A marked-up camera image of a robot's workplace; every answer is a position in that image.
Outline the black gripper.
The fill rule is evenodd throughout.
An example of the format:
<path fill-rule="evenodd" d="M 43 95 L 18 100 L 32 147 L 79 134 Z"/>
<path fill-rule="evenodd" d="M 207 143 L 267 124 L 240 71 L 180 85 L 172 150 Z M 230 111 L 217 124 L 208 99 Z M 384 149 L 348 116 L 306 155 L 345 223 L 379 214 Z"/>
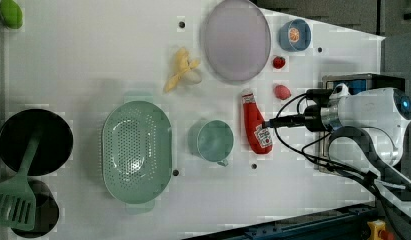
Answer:
<path fill-rule="evenodd" d="M 305 93 L 305 99 L 314 101 L 314 105 L 308 106 L 302 114 L 275 117 L 264 121 L 262 127 L 277 129 L 305 126 L 311 132 L 325 131 L 321 110 L 328 106 L 331 94 L 332 91 L 328 89 L 309 89 Z"/>

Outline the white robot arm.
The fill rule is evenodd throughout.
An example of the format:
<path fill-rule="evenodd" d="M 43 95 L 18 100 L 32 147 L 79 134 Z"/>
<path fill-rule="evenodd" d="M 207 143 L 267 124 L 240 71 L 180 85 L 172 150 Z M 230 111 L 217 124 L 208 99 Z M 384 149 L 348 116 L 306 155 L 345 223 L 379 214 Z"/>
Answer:
<path fill-rule="evenodd" d="M 263 121 L 264 129 L 304 126 L 329 135 L 327 156 L 309 160 L 353 179 L 386 200 L 411 203 L 411 180 L 395 169 L 411 122 L 411 99 L 396 88 L 352 95 L 346 85 L 309 89 L 300 96 L 313 105 L 296 115 Z"/>

